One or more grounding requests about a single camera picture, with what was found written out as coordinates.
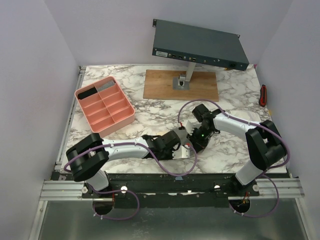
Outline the grey cream underwear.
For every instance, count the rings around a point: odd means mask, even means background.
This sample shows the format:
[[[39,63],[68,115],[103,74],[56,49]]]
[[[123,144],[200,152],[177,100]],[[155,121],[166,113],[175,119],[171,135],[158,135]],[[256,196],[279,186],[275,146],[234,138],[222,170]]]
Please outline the grey cream underwear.
[[[188,133],[185,129],[175,128],[173,131],[178,135],[181,145],[186,145],[190,143],[189,139],[187,138]]]

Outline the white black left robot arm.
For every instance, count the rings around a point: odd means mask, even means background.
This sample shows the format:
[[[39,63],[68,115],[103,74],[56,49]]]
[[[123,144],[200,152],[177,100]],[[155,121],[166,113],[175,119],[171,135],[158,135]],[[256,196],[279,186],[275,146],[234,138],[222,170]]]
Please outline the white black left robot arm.
[[[101,198],[111,191],[108,174],[102,167],[108,161],[128,158],[172,160],[183,156],[181,140],[176,132],[164,135],[143,135],[130,140],[102,139],[91,133],[66,151],[68,163],[64,170],[70,172],[75,182],[86,182]]]

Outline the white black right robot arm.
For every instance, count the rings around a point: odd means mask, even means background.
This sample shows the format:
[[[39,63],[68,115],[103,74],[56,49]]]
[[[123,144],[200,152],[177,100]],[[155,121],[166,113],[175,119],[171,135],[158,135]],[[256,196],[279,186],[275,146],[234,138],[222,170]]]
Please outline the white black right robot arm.
[[[232,116],[222,109],[210,111],[204,104],[198,105],[192,114],[200,125],[196,127],[186,121],[182,126],[197,152],[204,150],[211,137],[220,132],[227,132],[246,141],[249,161],[230,180],[230,191],[236,196],[243,195],[247,192],[248,185],[257,177],[270,168],[275,168],[274,164],[284,157],[290,156],[287,145],[270,120],[250,122]]]

